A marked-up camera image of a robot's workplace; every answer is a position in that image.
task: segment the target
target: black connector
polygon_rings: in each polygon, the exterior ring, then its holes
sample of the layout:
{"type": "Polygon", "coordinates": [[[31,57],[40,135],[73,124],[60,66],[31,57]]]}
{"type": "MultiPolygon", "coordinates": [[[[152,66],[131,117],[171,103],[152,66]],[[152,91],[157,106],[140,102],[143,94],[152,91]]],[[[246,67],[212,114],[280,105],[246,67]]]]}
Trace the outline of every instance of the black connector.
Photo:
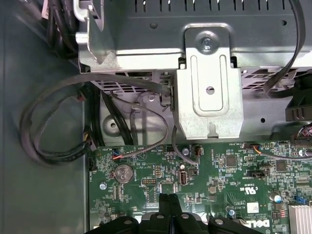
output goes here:
{"type": "Polygon", "coordinates": [[[80,101],[85,101],[92,96],[92,90],[89,85],[85,84],[79,89],[78,99],[80,101]]]}
{"type": "Polygon", "coordinates": [[[291,145],[312,145],[312,137],[292,136],[291,145]]]}
{"type": "Polygon", "coordinates": [[[260,144],[256,144],[256,143],[244,143],[244,149],[245,150],[251,150],[254,147],[256,147],[256,149],[258,149],[260,146],[260,144]]]}
{"type": "Polygon", "coordinates": [[[97,171],[97,164],[95,160],[92,157],[88,158],[88,167],[90,172],[95,172],[97,171]]]}

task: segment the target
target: screw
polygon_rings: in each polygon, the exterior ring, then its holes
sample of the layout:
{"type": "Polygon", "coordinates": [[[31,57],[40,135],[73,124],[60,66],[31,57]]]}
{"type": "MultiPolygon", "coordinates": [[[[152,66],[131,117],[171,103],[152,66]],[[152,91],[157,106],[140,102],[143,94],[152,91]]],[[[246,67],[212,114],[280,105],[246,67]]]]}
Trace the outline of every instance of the screw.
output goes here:
{"type": "Polygon", "coordinates": [[[182,218],[189,218],[189,215],[188,214],[182,214],[181,217],[182,218]]]}
{"type": "Polygon", "coordinates": [[[224,224],[223,220],[221,220],[221,219],[216,219],[214,222],[215,222],[217,225],[223,225],[223,224],[224,224]]]}
{"type": "Polygon", "coordinates": [[[201,42],[201,45],[204,50],[210,50],[211,49],[211,39],[210,38],[204,38],[201,42]]]}
{"type": "Polygon", "coordinates": [[[182,153],[183,153],[183,155],[189,155],[189,153],[190,153],[190,151],[189,151],[189,149],[188,148],[184,148],[183,150],[182,150],[182,153]]]}
{"type": "Polygon", "coordinates": [[[154,101],[155,100],[155,96],[154,95],[149,95],[148,96],[148,100],[149,101],[154,101]]]}
{"type": "Polygon", "coordinates": [[[101,189],[101,190],[107,189],[107,184],[104,183],[104,182],[100,183],[100,184],[99,184],[99,189],[101,189]]]}

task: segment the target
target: blue component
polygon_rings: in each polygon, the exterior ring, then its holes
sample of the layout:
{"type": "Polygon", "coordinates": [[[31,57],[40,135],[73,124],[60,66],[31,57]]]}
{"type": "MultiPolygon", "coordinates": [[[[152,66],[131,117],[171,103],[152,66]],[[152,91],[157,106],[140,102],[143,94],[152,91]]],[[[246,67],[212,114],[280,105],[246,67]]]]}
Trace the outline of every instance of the blue component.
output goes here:
{"type": "Polygon", "coordinates": [[[294,199],[296,200],[297,203],[299,204],[307,204],[307,200],[304,199],[303,197],[300,197],[300,196],[294,196],[294,199]]]}
{"type": "Polygon", "coordinates": [[[282,202],[282,197],[281,197],[280,195],[276,195],[276,196],[274,197],[274,201],[275,201],[276,203],[281,203],[281,202],[282,202]]]}

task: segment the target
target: cable connector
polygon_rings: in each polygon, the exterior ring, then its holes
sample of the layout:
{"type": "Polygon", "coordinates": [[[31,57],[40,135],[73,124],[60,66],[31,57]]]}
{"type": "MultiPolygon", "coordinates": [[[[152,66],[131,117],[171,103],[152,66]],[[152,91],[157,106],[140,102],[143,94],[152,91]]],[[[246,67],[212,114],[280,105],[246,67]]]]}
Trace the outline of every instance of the cable connector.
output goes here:
{"type": "Polygon", "coordinates": [[[85,84],[79,89],[79,94],[77,99],[79,101],[85,101],[92,96],[92,90],[89,85],[85,84]]]}
{"type": "Polygon", "coordinates": [[[87,140],[90,143],[91,151],[95,151],[98,149],[98,146],[94,142],[94,136],[91,128],[89,126],[85,126],[83,130],[83,140],[87,140]]]}

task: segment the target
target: label sticker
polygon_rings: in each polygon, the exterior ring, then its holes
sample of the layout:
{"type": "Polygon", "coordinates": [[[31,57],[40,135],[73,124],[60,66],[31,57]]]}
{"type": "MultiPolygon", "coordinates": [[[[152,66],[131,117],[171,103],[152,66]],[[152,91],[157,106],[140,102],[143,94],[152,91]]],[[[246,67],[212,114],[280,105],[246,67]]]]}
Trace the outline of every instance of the label sticker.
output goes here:
{"type": "Polygon", "coordinates": [[[44,0],[43,2],[41,17],[46,20],[49,18],[48,0],[44,0]]]}
{"type": "Polygon", "coordinates": [[[259,203],[258,202],[247,203],[247,213],[249,214],[259,213],[259,203]]]}

